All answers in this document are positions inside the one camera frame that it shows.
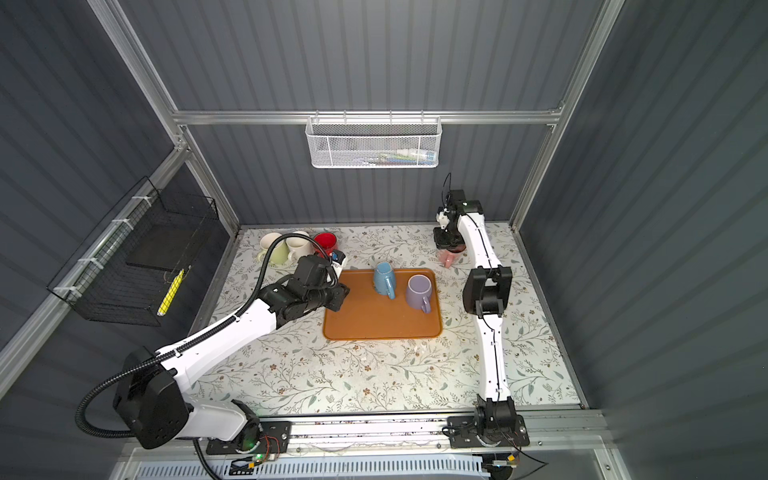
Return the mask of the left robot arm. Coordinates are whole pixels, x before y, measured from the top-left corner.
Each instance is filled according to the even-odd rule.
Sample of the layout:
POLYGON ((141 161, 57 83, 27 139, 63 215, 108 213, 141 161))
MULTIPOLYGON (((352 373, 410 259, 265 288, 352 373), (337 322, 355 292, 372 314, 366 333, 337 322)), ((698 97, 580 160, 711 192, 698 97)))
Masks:
POLYGON ((188 392, 195 382, 241 348, 319 308, 337 312, 349 294, 341 283, 343 266, 310 255, 296 270, 263 286, 242 313, 221 320, 193 336, 160 349, 169 357, 121 380, 113 407, 145 449, 176 439, 215 439, 239 453, 263 443, 258 416, 244 402, 204 402, 188 392))

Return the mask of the white mug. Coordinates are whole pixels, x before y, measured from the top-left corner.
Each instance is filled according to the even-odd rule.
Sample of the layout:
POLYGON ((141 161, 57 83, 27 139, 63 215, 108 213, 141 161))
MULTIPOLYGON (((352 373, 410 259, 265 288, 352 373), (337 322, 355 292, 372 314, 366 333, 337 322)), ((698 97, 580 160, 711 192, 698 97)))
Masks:
POLYGON ((297 237, 293 236, 286 240, 289 249, 288 259, 298 261, 300 258, 312 255, 315 251, 310 242, 310 236, 306 231, 296 231, 297 237))

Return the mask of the pink ghost pattern mug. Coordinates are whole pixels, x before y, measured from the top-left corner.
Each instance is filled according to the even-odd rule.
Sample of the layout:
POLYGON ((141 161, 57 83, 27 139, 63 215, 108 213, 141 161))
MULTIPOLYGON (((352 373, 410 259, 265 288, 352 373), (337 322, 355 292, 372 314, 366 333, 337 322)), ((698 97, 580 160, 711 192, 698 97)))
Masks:
POLYGON ((444 268, 450 268, 463 256, 462 250, 441 249, 438 251, 438 260, 444 268))

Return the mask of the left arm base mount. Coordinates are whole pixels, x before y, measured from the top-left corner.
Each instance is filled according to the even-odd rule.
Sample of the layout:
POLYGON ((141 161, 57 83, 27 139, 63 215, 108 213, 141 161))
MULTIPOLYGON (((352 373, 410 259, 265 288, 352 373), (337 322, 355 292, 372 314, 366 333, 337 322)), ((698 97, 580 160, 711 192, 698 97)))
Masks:
POLYGON ((247 424, 234 440, 210 440, 207 455, 278 455, 285 453, 291 438, 292 423, 266 421, 259 425, 247 424))

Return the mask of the light green mug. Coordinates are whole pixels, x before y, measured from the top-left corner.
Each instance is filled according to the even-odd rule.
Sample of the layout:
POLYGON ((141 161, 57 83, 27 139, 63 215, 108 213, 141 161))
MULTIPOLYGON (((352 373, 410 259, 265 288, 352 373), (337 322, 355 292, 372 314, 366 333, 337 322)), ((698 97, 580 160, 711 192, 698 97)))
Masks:
POLYGON ((260 239, 261 251, 257 255, 258 260, 264 260, 268 250, 272 249, 272 253, 269 256, 268 263, 270 265, 282 265, 288 261, 289 248, 286 244, 286 240, 280 239, 281 234, 278 232, 270 232, 265 234, 260 239))

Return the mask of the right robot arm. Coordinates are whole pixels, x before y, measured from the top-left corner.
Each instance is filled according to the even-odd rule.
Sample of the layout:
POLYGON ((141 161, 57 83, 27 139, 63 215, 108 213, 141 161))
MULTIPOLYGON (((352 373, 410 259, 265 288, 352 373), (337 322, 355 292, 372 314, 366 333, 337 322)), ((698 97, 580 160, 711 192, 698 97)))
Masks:
POLYGON ((465 312, 475 319, 481 349, 474 431, 484 441, 498 441, 514 430, 517 420, 502 345, 512 269, 504 265, 493 250, 481 203, 467 199, 463 190, 450 190, 444 195, 436 220, 438 226, 433 229, 436 247, 449 251, 462 248, 470 260, 462 304, 465 312))

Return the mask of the blue dotted mug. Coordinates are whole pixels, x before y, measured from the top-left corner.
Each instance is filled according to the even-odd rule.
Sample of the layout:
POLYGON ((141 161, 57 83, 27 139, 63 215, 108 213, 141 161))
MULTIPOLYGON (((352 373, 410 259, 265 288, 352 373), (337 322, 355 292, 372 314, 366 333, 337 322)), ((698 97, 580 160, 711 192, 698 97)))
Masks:
POLYGON ((374 289, 379 295, 388 297, 390 300, 396 298, 396 277, 394 269, 388 262, 381 262, 376 265, 373 272, 374 289))

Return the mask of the red mug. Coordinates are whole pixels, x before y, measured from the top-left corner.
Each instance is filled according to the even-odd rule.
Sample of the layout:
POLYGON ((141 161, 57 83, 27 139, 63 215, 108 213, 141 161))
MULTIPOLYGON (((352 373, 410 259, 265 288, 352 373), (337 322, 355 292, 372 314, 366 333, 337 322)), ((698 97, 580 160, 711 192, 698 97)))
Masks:
POLYGON ((322 232, 315 235, 314 241, 328 255, 331 255, 338 247, 338 238, 331 232, 322 232))

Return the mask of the purple mug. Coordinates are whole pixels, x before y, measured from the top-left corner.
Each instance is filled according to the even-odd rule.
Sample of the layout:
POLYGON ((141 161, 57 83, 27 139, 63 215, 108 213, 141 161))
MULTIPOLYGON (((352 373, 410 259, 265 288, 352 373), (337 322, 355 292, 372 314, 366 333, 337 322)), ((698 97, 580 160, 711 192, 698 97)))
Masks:
POLYGON ((433 285, 426 275, 413 275, 407 283, 406 302, 411 308, 430 314, 432 293, 433 285))

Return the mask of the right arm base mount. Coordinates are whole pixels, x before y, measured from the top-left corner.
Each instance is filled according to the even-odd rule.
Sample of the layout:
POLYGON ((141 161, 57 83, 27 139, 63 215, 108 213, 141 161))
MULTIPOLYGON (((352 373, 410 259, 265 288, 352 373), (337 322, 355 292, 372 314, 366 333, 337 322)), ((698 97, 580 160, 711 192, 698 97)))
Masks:
POLYGON ((522 449, 530 445, 528 429, 521 415, 516 416, 513 426, 505 426, 494 420, 483 428, 475 424, 472 416, 451 416, 441 433, 449 439, 453 449, 522 449))

